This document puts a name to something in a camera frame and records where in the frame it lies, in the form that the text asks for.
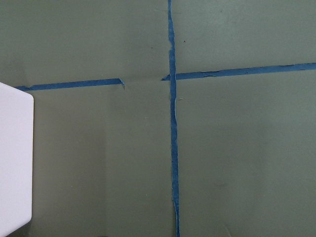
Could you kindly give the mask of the white pillar with base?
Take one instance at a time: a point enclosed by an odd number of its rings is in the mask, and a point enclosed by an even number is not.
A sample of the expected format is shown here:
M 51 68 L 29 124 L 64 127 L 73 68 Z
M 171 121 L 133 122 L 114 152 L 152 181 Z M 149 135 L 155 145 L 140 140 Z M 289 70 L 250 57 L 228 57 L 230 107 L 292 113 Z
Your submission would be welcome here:
M 32 218 L 34 99 L 0 85 L 0 235 Z

